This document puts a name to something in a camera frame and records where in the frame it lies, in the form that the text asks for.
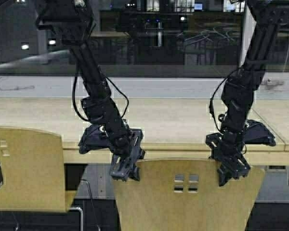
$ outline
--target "window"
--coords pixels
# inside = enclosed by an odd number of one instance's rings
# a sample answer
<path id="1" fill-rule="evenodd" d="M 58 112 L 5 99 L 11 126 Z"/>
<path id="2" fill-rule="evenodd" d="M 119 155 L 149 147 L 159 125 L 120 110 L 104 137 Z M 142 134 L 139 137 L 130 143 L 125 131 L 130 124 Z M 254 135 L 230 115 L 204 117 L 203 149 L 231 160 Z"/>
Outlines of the window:
<path id="1" fill-rule="evenodd" d="M 90 45 L 109 77 L 225 77 L 239 64 L 243 2 L 91 0 L 90 4 L 96 22 Z M 72 76 L 75 58 L 55 34 L 35 28 L 36 18 L 32 1 L 0 8 L 0 75 Z M 289 71 L 288 44 L 286 25 L 271 52 L 270 71 Z"/>

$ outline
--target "black cable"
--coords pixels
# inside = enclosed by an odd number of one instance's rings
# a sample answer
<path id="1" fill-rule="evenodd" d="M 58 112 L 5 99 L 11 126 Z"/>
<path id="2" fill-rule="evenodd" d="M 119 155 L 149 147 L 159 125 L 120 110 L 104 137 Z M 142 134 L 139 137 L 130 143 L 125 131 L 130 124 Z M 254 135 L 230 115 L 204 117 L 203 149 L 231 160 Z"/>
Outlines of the black cable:
<path id="1" fill-rule="evenodd" d="M 78 111 L 77 106 L 76 106 L 76 101 L 75 101 L 75 90 L 76 90 L 76 85 L 77 85 L 77 79 L 78 79 L 78 72 L 79 72 L 79 65 L 76 64 L 76 72 L 75 72 L 75 78 L 74 78 L 74 83 L 73 83 L 73 90 L 72 90 L 72 101 L 73 101 L 73 107 L 76 112 L 76 114 L 79 116 L 80 119 L 89 122 L 88 119 L 84 118 Z"/>
<path id="2" fill-rule="evenodd" d="M 227 80 L 229 79 L 229 77 L 236 71 L 238 71 L 240 68 L 237 68 L 236 70 L 232 71 L 229 75 L 227 75 L 227 77 L 222 81 L 220 82 L 220 84 L 217 86 L 215 92 L 213 93 L 212 97 L 210 98 L 210 105 L 209 105 L 209 111 L 210 111 L 210 114 L 212 115 L 213 117 L 213 120 L 214 120 L 214 123 L 215 123 L 215 126 L 217 128 L 217 130 L 221 133 L 221 130 L 218 128 L 217 126 L 217 122 L 216 122 L 216 118 L 215 118 L 215 112 L 214 112 L 214 105 L 213 105 L 213 100 L 214 100 L 214 96 L 216 94 L 216 92 L 218 91 L 218 89 L 221 87 L 221 85 Z"/>
<path id="3" fill-rule="evenodd" d="M 76 91 L 76 85 L 77 85 L 77 79 L 78 79 L 78 73 L 79 73 L 79 65 L 76 64 L 76 72 L 75 72 L 75 78 L 74 78 L 74 83 L 73 83 L 73 89 L 72 89 L 72 101 L 73 101 L 73 107 L 74 110 L 76 112 L 76 114 L 84 121 L 89 122 L 88 119 L 84 118 L 78 111 L 77 106 L 76 106 L 76 101 L 75 101 L 75 91 Z M 130 100 L 129 98 L 115 85 L 115 83 L 113 81 L 111 81 L 110 78 L 108 78 L 107 76 L 105 76 L 103 73 L 102 75 L 112 84 L 112 86 L 114 86 L 114 88 L 126 99 L 127 103 L 124 109 L 123 114 L 121 115 L 121 118 L 123 118 L 125 116 L 125 113 L 130 105 Z"/>
<path id="4" fill-rule="evenodd" d="M 108 78 L 107 76 L 105 76 L 105 78 L 112 84 L 112 86 L 114 86 L 114 88 L 126 99 L 126 106 L 125 106 L 125 109 L 124 109 L 124 112 L 121 116 L 121 118 L 123 118 L 125 116 L 125 113 L 130 105 L 130 101 L 129 101 L 129 98 L 123 93 L 120 91 L 120 89 L 114 84 L 113 81 L 110 80 L 110 78 Z"/>

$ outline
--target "tabletop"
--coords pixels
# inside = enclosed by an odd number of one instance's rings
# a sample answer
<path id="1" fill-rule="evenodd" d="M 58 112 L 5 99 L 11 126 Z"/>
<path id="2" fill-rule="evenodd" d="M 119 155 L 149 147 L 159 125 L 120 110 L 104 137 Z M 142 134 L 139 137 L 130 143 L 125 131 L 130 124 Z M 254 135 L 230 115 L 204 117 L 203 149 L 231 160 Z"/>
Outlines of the tabletop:
<path id="1" fill-rule="evenodd" d="M 285 151 L 289 151 L 289 100 L 257 100 L 253 108 L 285 143 Z"/>
<path id="2" fill-rule="evenodd" d="M 125 107 L 124 99 L 115 99 L 119 110 Z M 259 110 L 261 101 L 255 108 Z M 266 102 L 262 110 L 251 110 L 249 118 L 263 122 L 275 134 L 277 145 L 248 145 L 246 158 L 257 165 L 289 165 L 289 150 L 285 150 L 285 134 L 282 124 L 267 119 L 263 112 L 280 110 L 289 102 Z M 146 158 L 207 158 L 210 149 L 205 144 L 205 137 L 217 132 L 208 111 L 209 100 L 200 99 L 130 99 L 126 119 L 131 128 L 141 128 L 144 133 L 142 147 Z M 214 101 L 216 114 L 224 113 L 225 105 L 220 100 Z M 277 112 L 277 120 L 282 115 Z M 86 155 L 78 154 L 78 142 L 89 126 L 79 119 L 74 112 L 72 102 L 67 98 L 0 98 L 0 126 L 35 128 L 60 134 L 63 139 L 65 163 L 110 163 L 111 153 L 103 149 Z"/>

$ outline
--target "metal chair leg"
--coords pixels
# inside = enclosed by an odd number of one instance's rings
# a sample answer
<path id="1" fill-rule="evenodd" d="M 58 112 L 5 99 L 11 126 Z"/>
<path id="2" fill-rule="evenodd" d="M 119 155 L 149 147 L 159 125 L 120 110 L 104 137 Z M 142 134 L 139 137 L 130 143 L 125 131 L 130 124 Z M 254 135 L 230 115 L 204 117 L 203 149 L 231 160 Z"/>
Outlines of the metal chair leg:
<path id="1" fill-rule="evenodd" d="M 16 227 L 15 227 L 14 231 L 20 231 L 19 222 L 18 222 L 17 217 L 15 216 L 14 212 L 12 212 L 12 215 L 13 215 L 13 218 L 16 222 Z"/>
<path id="2" fill-rule="evenodd" d="M 80 207 L 71 207 L 69 211 L 77 211 L 80 214 L 80 231 L 83 231 L 84 227 L 84 216 L 83 216 L 83 210 Z"/>

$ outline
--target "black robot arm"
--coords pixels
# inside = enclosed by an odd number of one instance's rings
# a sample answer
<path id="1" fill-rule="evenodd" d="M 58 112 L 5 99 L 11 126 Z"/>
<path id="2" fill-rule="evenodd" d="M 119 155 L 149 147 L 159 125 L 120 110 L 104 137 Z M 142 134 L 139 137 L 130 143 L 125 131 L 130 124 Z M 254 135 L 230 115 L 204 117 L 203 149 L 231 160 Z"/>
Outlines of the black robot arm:
<path id="1" fill-rule="evenodd" d="M 247 176 L 250 166 L 242 150 L 245 144 L 275 146 L 274 135 L 260 122 L 247 120 L 268 63 L 269 51 L 281 25 L 289 23 L 289 1 L 248 0 L 247 5 L 256 21 L 256 28 L 244 64 L 225 81 L 222 101 L 228 110 L 220 115 L 220 133 L 208 135 L 211 158 L 221 162 L 218 170 L 220 185 L 229 179 Z M 212 104 L 210 112 L 214 115 Z"/>
<path id="2" fill-rule="evenodd" d="M 89 1 L 85 0 L 34 0 L 39 14 L 38 29 L 49 29 L 62 44 L 69 47 L 88 97 L 81 100 L 88 127 L 80 142 L 79 152 L 109 148 L 113 153 L 110 175 L 118 180 L 128 177 L 139 180 L 139 169 L 135 163 L 144 157 L 140 143 L 143 133 L 130 129 L 121 118 L 118 108 L 111 99 L 111 90 L 106 76 L 94 59 L 89 38 L 94 28 L 94 18 Z"/>

